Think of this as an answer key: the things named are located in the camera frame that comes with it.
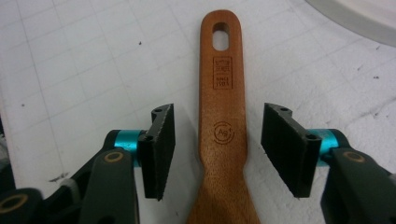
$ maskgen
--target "wood grain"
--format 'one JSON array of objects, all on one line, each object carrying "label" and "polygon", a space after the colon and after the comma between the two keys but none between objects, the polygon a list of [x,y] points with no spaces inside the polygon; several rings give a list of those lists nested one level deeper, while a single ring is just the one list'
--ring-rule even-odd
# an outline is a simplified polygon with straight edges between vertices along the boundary
[{"label": "wood grain", "polygon": [[[213,48],[215,31],[229,47]],[[203,183],[188,223],[260,223],[243,174],[248,155],[242,36],[227,10],[207,14],[201,26],[199,154]]]}]

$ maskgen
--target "brown wooden handle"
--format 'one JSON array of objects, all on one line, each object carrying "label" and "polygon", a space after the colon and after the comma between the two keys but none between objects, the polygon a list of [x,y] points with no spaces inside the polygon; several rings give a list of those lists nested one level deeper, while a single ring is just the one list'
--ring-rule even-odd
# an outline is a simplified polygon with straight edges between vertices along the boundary
[{"label": "brown wooden handle", "polygon": [[[213,48],[225,31],[229,47]],[[199,153],[204,181],[188,223],[260,223],[245,183],[248,155],[241,26],[227,10],[207,14],[201,26]]]}]

